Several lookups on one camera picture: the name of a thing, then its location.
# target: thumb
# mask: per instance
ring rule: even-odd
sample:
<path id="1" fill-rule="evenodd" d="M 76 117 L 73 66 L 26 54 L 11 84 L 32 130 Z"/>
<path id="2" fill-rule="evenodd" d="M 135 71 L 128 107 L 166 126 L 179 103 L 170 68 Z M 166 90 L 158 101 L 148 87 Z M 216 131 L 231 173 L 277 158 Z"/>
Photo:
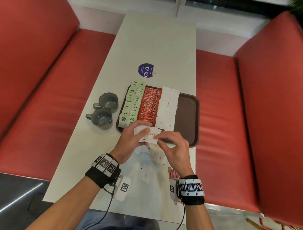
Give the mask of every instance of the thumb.
<path id="1" fill-rule="evenodd" d="M 142 137 L 146 136 L 149 133 L 149 128 L 143 129 L 140 133 L 135 135 L 135 139 L 139 141 Z"/>
<path id="2" fill-rule="evenodd" d="M 162 140 L 158 140 L 157 144 L 164 151 L 165 155 L 169 157 L 171 155 L 171 149 Z"/>

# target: red leather seat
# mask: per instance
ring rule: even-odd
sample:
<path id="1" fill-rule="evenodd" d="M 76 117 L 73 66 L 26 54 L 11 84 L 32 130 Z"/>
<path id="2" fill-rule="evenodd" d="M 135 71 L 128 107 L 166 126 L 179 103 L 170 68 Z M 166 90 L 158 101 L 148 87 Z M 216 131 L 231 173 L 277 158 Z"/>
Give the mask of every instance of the red leather seat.
<path id="1" fill-rule="evenodd" d="M 284 12 L 237 52 L 266 216 L 303 228 L 303 35 Z"/>
<path id="2" fill-rule="evenodd" d="M 234 58 L 197 50 L 196 96 L 200 100 L 196 173 L 205 201 L 259 212 Z"/>
<path id="3" fill-rule="evenodd" d="M 0 172 L 52 179 L 114 39 L 77 31 L 0 142 Z"/>
<path id="4" fill-rule="evenodd" d="M 79 21 L 67 0 L 1 0 L 0 139 Z"/>

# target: forearm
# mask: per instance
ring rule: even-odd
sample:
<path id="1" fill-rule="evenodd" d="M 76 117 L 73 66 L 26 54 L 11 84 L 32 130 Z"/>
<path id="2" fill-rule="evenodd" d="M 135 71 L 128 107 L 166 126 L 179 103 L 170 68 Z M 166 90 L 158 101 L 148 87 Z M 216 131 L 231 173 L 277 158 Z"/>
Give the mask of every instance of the forearm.
<path id="1" fill-rule="evenodd" d="M 99 191 L 100 187 L 85 176 L 26 230 L 75 229 Z"/>
<path id="2" fill-rule="evenodd" d="M 205 205 L 185 205 L 187 230 L 214 230 Z"/>

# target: mug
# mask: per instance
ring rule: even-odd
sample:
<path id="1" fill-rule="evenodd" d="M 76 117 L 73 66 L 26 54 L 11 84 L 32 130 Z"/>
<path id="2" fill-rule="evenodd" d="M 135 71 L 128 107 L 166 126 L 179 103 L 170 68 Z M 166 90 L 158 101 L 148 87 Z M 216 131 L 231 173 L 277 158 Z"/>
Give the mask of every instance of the mug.
<path id="1" fill-rule="evenodd" d="M 112 113 L 118 110 L 118 97 L 114 93 L 104 93 L 99 97 L 99 102 L 93 104 L 94 109 L 106 108 Z"/>
<path id="2" fill-rule="evenodd" d="M 97 109 L 92 114 L 88 113 L 85 117 L 91 120 L 94 125 L 99 126 L 102 129 L 109 129 L 113 124 L 112 113 L 105 108 Z"/>

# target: purple sticker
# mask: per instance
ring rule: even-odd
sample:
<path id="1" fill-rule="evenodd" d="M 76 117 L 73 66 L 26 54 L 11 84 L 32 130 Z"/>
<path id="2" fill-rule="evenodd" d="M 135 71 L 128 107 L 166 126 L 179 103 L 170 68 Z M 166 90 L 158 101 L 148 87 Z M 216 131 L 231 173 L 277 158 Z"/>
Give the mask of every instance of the purple sticker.
<path id="1" fill-rule="evenodd" d="M 138 72 L 142 77 L 152 77 L 154 66 L 152 64 L 142 64 L 139 66 Z"/>

